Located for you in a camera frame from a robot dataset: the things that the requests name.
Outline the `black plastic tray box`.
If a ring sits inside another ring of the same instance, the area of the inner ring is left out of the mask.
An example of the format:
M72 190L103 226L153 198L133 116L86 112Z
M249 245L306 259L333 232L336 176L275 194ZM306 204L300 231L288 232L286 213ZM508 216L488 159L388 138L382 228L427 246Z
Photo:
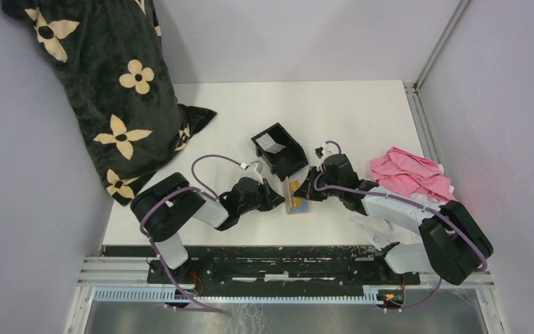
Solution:
M250 140L255 146L256 155L282 182L309 164L301 144L278 122Z

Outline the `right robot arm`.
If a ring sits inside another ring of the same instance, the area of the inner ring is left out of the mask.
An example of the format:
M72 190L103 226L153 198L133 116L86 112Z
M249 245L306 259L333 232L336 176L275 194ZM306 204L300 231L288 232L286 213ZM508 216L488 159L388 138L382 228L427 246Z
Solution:
M312 166L294 196L322 202L338 198L346 209L381 218L413 232L417 244L391 242L379 253L375 278L391 284L403 273L431 272L452 285L487 270L494 249L467 208L456 200L443 205L398 195L358 177L345 154L333 154Z

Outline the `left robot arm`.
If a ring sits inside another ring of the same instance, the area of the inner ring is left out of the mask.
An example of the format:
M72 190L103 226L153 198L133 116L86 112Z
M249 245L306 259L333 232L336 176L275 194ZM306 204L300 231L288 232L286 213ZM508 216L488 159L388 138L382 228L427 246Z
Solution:
M188 252L179 230L191 220L224 231L234 227L252 211L268 212L285 201L263 179L242 177L230 191L211 199L201 189L191 186L181 174L174 173L137 195L130 204L141 232L149 239L155 253L164 261L164 273L171 281L182 283L191 274Z

